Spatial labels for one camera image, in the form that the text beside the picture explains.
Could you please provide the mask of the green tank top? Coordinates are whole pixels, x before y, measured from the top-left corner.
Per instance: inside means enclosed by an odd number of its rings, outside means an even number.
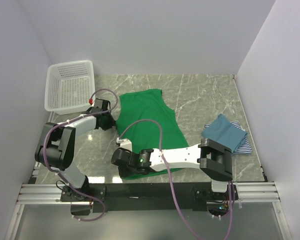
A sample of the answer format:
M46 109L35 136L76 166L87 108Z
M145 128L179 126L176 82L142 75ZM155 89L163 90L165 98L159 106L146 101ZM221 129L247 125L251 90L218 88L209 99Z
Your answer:
M120 115L116 120L119 135L132 123L149 119L158 122L162 128L162 149L178 149L189 146L180 130L175 111L169 108L163 100L162 90L152 88L144 91L125 93L119 96ZM160 141L159 127L150 121L144 121L132 126L124 135L132 143L132 151L139 153L143 149L158 149Z

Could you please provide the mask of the teal tank top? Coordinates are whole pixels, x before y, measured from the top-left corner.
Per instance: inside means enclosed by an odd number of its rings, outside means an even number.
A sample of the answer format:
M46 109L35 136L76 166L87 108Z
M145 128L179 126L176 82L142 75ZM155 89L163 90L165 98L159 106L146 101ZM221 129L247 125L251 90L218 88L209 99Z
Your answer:
M234 154L245 143L248 133L219 114L212 123L204 126L201 135L227 147Z

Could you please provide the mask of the blue white striped tank top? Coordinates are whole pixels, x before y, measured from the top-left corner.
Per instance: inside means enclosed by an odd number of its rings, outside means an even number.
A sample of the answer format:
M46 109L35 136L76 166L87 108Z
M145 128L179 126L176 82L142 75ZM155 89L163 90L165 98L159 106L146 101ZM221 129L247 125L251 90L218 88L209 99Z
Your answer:
M231 121L231 123L233 123L234 126L242 129L242 127L241 127L241 125L240 125L240 123L238 121ZM251 147L251 145L249 143L248 135L247 135L244 144L241 147L239 147L237 149L237 151L235 153L233 153L233 154L237 154L237 155L249 155L251 153L252 153L252 147Z

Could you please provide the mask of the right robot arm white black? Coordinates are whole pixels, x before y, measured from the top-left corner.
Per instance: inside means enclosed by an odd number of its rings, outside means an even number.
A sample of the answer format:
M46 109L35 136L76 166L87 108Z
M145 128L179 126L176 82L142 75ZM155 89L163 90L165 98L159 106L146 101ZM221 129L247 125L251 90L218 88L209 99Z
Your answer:
M126 138L118 138L117 145L111 163L118 167L123 178L167 169L200 169L211 179L209 193L216 200L227 194L228 183L233 180L232 150L208 138L193 146L163 150L148 148L138 153L132 152L132 142Z

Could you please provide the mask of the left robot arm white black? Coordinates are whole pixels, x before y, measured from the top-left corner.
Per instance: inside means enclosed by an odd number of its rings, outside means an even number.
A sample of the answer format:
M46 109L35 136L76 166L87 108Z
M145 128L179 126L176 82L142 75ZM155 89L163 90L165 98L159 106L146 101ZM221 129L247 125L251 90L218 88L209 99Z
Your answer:
M116 121L111 115L111 103L97 98L79 117L64 123L48 122L44 125L34 158L59 176L66 185L65 193L78 201L93 195L88 177L73 162L76 138L92 130L111 129Z

